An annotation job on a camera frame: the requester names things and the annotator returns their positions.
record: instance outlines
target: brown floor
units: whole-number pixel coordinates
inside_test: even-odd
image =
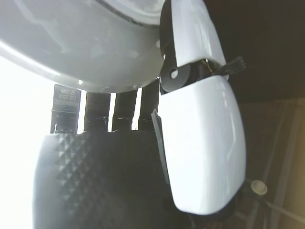
[[[265,199],[305,221],[305,100],[241,104],[247,145],[248,180],[268,186]],[[222,225],[206,228],[263,229],[266,210],[244,197]],[[305,229],[272,210],[271,229]]]

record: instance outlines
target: glossy white surface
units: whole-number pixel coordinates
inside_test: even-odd
[[[161,96],[164,148],[176,207],[221,210],[245,178],[245,140],[228,82],[213,76]]]
[[[202,0],[172,0],[172,18],[178,67],[201,59],[225,64],[219,38]]]
[[[123,92],[158,77],[158,31],[95,0],[2,0],[0,55],[57,83]]]
[[[103,0],[135,21],[159,25],[165,0]]]

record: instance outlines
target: white round object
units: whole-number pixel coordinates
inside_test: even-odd
[[[165,0],[97,0],[104,2],[136,22],[159,25]]]
[[[251,189],[254,193],[263,196],[267,193],[267,185],[261,180],[254,180],[251,183]]]
[[[158,30],[96,0],[3,0],[0,21],[0,55],[65,86],[130,91],[162,67]]]

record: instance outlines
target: diamond textured surface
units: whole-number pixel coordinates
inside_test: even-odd
[[[49,135],[34,187],[35,229],[179,228],[153,132]]]

